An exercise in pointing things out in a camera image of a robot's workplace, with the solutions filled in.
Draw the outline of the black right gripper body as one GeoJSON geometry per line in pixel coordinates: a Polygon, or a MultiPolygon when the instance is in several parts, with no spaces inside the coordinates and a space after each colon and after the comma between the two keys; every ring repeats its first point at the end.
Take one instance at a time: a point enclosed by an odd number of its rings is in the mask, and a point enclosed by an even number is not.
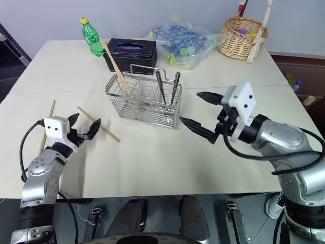
{"type": "Polygon", "coordinates": [[[239,116],[236,108],[232,107],[228,112],[225,111],[223,108],[218,115],[218,123],[216,125],[216,128],[214,132],[216,135],[222,135],[223,134],[223,129],[227,129],[227,135],[232,136],[234,133],[234,130],[237,126],[237,117],[239,116]]]}

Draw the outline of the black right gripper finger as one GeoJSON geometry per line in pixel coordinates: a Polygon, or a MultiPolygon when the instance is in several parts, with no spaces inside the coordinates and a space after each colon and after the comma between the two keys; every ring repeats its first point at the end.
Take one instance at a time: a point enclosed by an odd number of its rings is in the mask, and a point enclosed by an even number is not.
{"type": "Polygon", "coordinates": [[[193,119],[184,118],[184,117],[179,117],[179,118],[182,121],[182,123],[195,134],[207,139],[211,144],[214,144],[216,142],[218,136],[215,132],[202,127],[201,123],[193,119]]]}
{"type": "Polygon", "coordinates": [[[210,104],[222,105],[223,95],[208,92],[208,91],[198,92],[196,95],[210,104]]]}

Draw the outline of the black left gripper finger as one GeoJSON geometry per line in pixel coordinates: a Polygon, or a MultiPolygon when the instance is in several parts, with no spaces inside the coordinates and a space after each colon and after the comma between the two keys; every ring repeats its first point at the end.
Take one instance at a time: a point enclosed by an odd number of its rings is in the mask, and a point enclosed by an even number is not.
{"type": "Polygon", "coordinates": [[[98,130],[101,126],[101,119],[97,119],[93,122],[93,124],[90,126],[89,131],[84,135],[85,140],[92,140],[94,136],[97,134],[98,130]]]}
{"type": "Polygon", "coordinates": [[[73,115],[70,115],[68,117],[68,121],[69,121],[69,127],[70,129],[73,127],[73,125],[76,123],[78,117],[79,117],[79,113],[76,113],[76,114],[73,114],[73,115]]]}

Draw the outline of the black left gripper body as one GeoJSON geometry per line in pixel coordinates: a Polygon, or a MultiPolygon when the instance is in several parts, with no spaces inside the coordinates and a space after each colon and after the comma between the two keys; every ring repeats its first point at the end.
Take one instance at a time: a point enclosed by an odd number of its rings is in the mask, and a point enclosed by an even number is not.
{"type": "Polygon", "coordinates": [[[78,149],[85,140],[89,139],[89,136],[87,134],[78,133],[76,129],[70,129],[70,132],[67,134],[67,139],[71,149],[78,149]]]}

